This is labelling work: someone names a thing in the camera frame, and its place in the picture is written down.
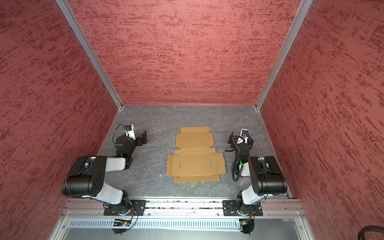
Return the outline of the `brown cardboard box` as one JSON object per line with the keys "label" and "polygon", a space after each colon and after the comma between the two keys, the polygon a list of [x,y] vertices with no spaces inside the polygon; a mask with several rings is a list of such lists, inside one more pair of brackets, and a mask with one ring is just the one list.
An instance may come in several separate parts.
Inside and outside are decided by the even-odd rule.
{"label": "brown cardboard box", "polygon": [[225,174],[223,153],[217,153],[210,127],[183,127],[176,135],[176,149],[168,155],[166,175],[175,183],[217,182]]}

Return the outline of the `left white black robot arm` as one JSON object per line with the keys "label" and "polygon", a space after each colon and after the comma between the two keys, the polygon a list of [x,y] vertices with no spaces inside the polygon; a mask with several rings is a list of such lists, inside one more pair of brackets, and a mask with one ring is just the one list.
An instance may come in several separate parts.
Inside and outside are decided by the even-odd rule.
{"label": "left white black robot arm", "polygon": [[110,206],[130,208],[127,192],[105,183],[105,175],[108,172],[128,170],[133,162],[136,147],[147,143],[146,131],[140,137],[134,137],[133,130],[126,130],[126,134],[116,139],[114,157],[78,157],[62,185],[62,194],[74,198],[90,198]]}

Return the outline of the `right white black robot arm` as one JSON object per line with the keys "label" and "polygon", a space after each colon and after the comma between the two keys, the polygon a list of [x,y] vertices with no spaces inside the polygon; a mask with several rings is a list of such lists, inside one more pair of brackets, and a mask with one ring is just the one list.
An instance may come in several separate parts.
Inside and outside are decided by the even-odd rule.
{"label": "right white black robot arm", "polygon": [[288,184],[277,160],[273,156],[250,156],[254,140],[248,130],[242,129],[239,135],[231,134],[228,144],[230,147],[225,151],[235,153],[231,167],[233,182],[242,177],[251,179],[251,185],[237,196],[239,207],[254,206],[269,197],[287,193]]}

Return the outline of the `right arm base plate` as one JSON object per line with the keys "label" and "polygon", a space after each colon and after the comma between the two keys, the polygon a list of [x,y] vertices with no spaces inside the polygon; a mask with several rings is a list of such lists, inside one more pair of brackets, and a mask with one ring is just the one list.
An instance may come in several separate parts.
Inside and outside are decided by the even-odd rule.
{"label": "right arm base plate", "polygon": [[235,201],[235,200],[224,200],[222,204],[223,204],[224,216],[237,216],[237,217],[263,216],[263,210],[260,202],[254,205],[245,205],[244,203]]}

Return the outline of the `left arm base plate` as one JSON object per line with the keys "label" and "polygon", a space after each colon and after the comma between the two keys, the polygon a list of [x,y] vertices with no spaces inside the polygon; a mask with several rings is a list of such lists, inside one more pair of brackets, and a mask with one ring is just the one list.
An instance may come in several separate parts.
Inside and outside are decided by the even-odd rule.
{"label": "left arm base plate", "polygon": [[146,200],[128,200],[128,204],[104,204],[104,216],[142,216],[146,207]]}

